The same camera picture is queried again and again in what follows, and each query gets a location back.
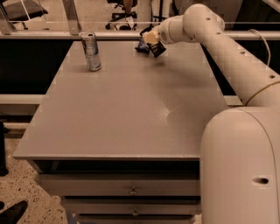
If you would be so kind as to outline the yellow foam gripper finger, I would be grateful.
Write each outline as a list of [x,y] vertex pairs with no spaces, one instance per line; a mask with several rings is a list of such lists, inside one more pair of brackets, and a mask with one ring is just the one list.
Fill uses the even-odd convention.
[[156,31],[147,31],[143,34],[143,40],[146,44],[155,45],[159,42],[160,37]]

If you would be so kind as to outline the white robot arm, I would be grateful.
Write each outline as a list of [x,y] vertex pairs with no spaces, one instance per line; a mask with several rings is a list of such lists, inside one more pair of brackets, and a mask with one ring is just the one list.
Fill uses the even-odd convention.
[[203,224],[280,224],[280,76],[231,39],[204,4],[143,34],[152,45],[202,44],[242,105],[220,112],[200,145]]

